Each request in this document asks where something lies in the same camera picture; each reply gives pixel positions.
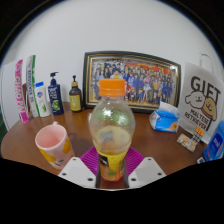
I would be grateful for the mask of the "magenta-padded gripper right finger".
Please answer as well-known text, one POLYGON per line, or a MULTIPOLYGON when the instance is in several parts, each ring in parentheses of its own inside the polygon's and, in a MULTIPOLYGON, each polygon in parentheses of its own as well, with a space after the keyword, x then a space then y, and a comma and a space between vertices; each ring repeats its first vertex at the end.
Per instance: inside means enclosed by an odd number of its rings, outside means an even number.
POLYGON ((139 188, 165 177, 153 157, 144 157, 130 148, 125 158, 124 184, 127 188, 139 188))

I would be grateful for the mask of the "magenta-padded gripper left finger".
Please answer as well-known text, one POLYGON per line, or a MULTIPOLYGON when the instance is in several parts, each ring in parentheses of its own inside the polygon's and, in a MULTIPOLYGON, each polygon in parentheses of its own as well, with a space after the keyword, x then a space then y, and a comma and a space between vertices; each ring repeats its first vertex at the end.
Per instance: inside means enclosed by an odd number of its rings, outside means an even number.
POLYGON ((89 149, 81 157, 72 157, 59 177, 84 188, 99 188, 100 171, 96 149, 89 149))

